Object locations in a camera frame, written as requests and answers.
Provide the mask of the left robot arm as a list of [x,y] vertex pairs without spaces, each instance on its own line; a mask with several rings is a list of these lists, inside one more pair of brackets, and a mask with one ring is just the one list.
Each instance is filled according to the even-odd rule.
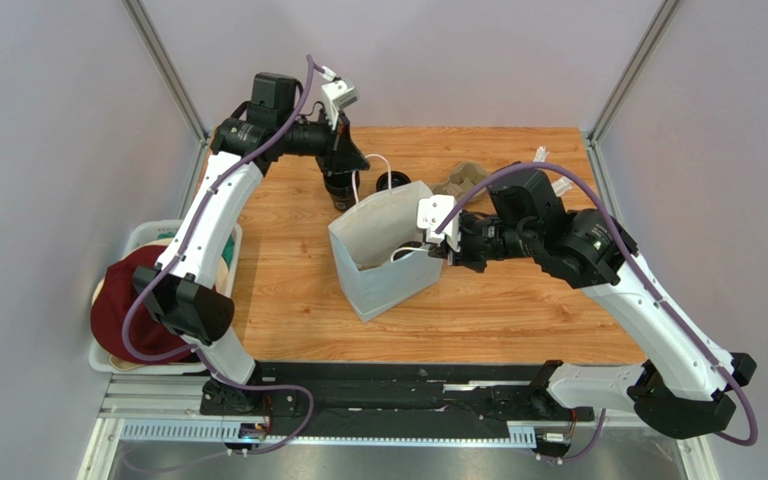
[[254,77],[250,98],[214,131],[206,174],[175,237],[154,266],[135,270],[138,295],[122,329],[134,357],[163,358],[137,351],[130,338],[135,313],[145,309],[217,382],[253,388],[257,362],[232,330],[234,302],[214,289],[218,262],[244,205],[283,155],[315,159],[338,211],[358,203],[358,175],[369,163],[344,112],[358,99],[354,84],[326,67],[312,66],[304,81],[266,72]]

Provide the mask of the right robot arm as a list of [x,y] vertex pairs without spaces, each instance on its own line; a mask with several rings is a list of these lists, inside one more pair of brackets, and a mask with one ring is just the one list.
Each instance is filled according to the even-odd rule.
[[434,254],[483,272],[490,261],[531,259],[545,274],[606,310],[645,353],[621,366],[546,362],[535,388],[566,409],[592,407],[635,414],[675,439],[725,437],[737,410],[755,444],[759,427],[744,387],[752,356],[705,335],[656,280],[635,240],[595,201],[569,210],[549,179],[549,164],[515,163],[481,183],[492,214],[456,203],[435,226]]

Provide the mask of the white paper bag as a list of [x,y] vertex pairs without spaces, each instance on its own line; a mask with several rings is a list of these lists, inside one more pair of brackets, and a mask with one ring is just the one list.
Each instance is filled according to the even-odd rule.
[[443,261],[428,255],[416,225],[419,202],[432,196],[424,182],[391,184],[360,199],[359,175],[348,180],[355,204],[328,231],[341,290],[366,323],[435,284]]

